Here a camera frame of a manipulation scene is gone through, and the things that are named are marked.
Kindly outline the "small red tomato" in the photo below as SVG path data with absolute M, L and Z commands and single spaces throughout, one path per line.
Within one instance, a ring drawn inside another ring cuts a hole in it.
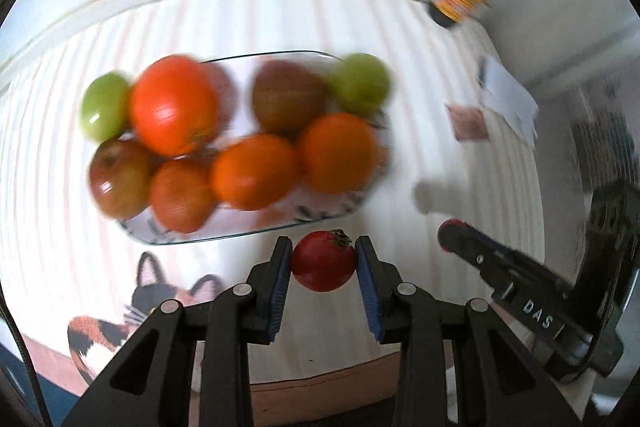
M 352 240 L 341 229 L 314 231 L 295 246 L 291 271 L 299 284 L 317 293 L 343 286 L 355 273 L 357 255 Z

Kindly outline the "green apple large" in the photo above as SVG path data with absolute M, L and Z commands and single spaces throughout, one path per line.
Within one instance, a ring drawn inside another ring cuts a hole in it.
M 367 53 L 346 55 L 331 69 L 329 87 L 344 112 L 372 118 L 390 95 L 392 76 L 383 61 Z

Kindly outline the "green apple small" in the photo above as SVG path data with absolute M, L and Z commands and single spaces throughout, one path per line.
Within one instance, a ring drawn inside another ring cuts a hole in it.
M 119 72 L 108 72 L 90 84 L 80 104 L 80 124 L 96 143 L 117 138 L 128 128 L 131 86 Z

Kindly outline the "striped cat print table mat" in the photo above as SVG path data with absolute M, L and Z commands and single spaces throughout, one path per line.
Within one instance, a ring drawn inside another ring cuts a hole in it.
M 390 170 L 359 209 L 336 221 L 367 234 L 381 258 L 435 297 L 488 298 L 477 272 L 437 244 L 457 217 L 544 257 L 534 152 L 503 119 L 485 117 L 487 138 L 460 141 L 451 121 L 480 107 L 480 60 L 494 52 L 474 20 L 446 30 L 411 0 L 165 0 L 54 38 L 1 71 L 1 283 L 43 379 L 78 397 L 86 382 L 70 356 L 75 317 L 112 324 L 134 288 L 159 265 L 169 283 L 191 288 L 216 275 L 245 279 L 270 254 L 276 213 L 264 231 L 218 241 L 146 246 L 93 204 L 87 169 L 94 152 L 79 124 L 91 81 L 118 69 L 136 75 L 171 53 L 202 60 L 281 50 L 366 52 L 394 72 L 387 109 Z

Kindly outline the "white paper sheet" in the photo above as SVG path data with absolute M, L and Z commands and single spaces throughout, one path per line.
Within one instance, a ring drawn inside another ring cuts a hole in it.
M 529 92 L 488 54 L 480 59 L 478 83 L 483 92 L 483 105 L 501 116 L 524 143 L 534 147 L 539 106 Z

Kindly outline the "dark red orange fruit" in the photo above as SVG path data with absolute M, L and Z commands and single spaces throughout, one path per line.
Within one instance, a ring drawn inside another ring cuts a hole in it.
M 218 206 L 205 166 L 192 158 L 165 162 L 150 184 L 150 206 L 164 228 L 178 233 L 198 231 Z

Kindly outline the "dark red apple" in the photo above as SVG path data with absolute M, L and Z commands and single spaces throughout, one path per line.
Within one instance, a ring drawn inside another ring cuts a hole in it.
M 134 140 L 109 139 L 91 159 L 88 181 L 94 202 L 115 220 L 136 217 L 149 206 L 155 160 Z

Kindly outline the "floral oval ceramic plate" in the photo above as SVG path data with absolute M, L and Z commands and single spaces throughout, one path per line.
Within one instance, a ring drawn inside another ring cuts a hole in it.
M 233 112 L 217 139 L 198 153 L 198 159 L 209 161 L 220 150 L 259 130 L 253 109 L 250 107 L 250 92 L 253 89 L 254 72 L 262 63 L 272 60 L 295 62 L 317 75 L 326 76 L 340 59 L 316 50 L 284 50 L 241 54 L 206 61 L 207 66 L 217 65 L 227 74 L 230 82 L 226 88 L 230 91 L 228 100 Z M 237 210 L 227 204 L 220 204 L 204 225 L 191 233 L 166 228 L 156 219 L 151 208 L 146 208 L 131 219 L 119 220 L 117 224 L 128 236 L 141 243 L 167 245 L 228 239 L 346 217 L 362 206 L 388 173 L 388 162 L 393 147 L 390 118 L 385 110 L 380 109 L 369 120 L 369 124 L 380 147 L 380 160 L 366 184 L 356 191 L 332 195 L 319 194 L 309 190 L 308 186 L 301 185 L 279 202 L 259 210 Z

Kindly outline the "orange right side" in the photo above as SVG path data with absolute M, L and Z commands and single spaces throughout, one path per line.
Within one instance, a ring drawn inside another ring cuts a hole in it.
M 305 183 L 321 194 L 363 188 L 378 165 L 378 140 L 370 124 L 349 113 L 314 120 L 296 143 Z

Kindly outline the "orange front middle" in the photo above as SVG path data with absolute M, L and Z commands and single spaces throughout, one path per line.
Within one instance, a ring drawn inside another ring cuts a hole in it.
M 274 134 L 255 134 L 214 159 L 210 186 L 216 199 L 237 210 L 261 210 L 285 198 L 298 185 L 294 146 Z

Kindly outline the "large orange top left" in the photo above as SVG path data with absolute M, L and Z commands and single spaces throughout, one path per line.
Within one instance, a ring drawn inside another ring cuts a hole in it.
M 191 154 L 218 134 L 219 96 L 204 66 L 168 55 L 147 67 L 131 90 L 129 119 L 137 137 L 164 157 Z

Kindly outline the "red yellow apple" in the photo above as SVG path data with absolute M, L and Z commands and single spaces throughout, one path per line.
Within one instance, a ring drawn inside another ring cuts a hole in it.
M 326 113 L 324 80 L 302 64 L 269 60 L 253 78 L 252 111 L 263 132 L 294 135 Z

